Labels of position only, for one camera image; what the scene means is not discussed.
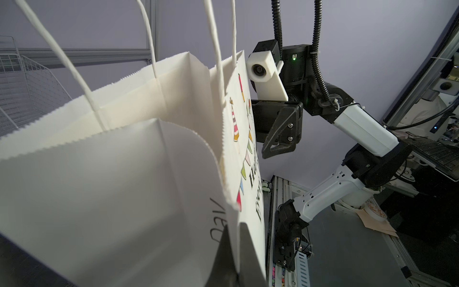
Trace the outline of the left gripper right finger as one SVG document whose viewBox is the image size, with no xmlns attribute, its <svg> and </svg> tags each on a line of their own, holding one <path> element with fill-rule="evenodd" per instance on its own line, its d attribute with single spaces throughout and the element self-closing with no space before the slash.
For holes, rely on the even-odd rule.
<svg viewBox="0 0 459 287">
<path fill-rule="evenodd" d="M 240 223 L 240 287 L 266 287 L 267 282 L 245 222 Z"/>
</svg>

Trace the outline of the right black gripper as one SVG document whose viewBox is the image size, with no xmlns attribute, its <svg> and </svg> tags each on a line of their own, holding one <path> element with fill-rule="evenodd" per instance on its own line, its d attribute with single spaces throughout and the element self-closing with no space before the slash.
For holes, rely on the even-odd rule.
<svg viewBox="0 0 459 287">
<path fill-rule="evenodd" d="M 301 140 L 303 104 L 270 100 L 251 100 L 251 104 L 263 159 L 295 151 Z"/>
</svg>

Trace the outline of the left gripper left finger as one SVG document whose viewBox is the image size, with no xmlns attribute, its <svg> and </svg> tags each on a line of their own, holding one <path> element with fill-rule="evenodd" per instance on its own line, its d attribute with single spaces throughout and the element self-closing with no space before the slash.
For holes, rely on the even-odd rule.
<svg viewBox="0 0 459 287">
<path fill-rule="evenodd" d="M 237 287 L 238 285 L 238 273 L 234 264 L 229 231 L 228 227 L 225 227 L 205 287 Z"/>
</svg>

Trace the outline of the white paper bag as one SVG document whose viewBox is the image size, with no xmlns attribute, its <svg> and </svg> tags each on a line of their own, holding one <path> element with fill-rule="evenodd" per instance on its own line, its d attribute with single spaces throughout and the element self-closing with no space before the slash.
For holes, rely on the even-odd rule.
<svg viewBox="0 0 459 287">
<path fill-rule="evenodd" d="M 1 139 L 1 234 L 80 287 L 205 287 L 240 223 L 266 278 L 264 201 L 245 54 L 189 52 L 91 90 L 25 1 L 17 6 L 83 95 Z"/>
</svg>

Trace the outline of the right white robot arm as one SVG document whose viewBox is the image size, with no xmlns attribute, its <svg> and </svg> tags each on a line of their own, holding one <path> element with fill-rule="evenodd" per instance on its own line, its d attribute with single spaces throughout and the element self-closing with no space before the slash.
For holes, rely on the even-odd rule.
<svg viewBox="0 0 459 287">
<path fill-rule="evenodd" d="M 295 270 L 299 253 L 311 254 L 302 232 L 316 215 L 351 193 L 382 187 L 411 152 L 343 89 L 324 80 L 318 55 L 313 45 L 281 47 L 272 39 L 259 42 L 247 60 L 257 93 L 252 108 L 263 158 L 293 152 L 308 114 L 329 124 L 313 135 L 314 146 L 327 163 L 338 165 L 308 194 L 281 203 L 274 213 L 271 260 L 289 271 Z M 334 136 L 331 128 L 336 128 Z"/>
</svg>

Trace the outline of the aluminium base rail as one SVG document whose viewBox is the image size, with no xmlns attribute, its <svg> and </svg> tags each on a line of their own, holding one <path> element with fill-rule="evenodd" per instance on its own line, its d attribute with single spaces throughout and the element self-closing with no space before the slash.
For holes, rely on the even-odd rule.
<svg viewBox="0 0 459 287">
<path fill-rule="evenodd" d="M 294 196 L 289 181 L 272 177 L 269 201 L 265 210 L 267 283 L 270 287 L 309 287 L 308 257 L 311 255 L 309 239 L 303 235 L 308 224 L 300 219 L 294 208 Z"/>
</svg>

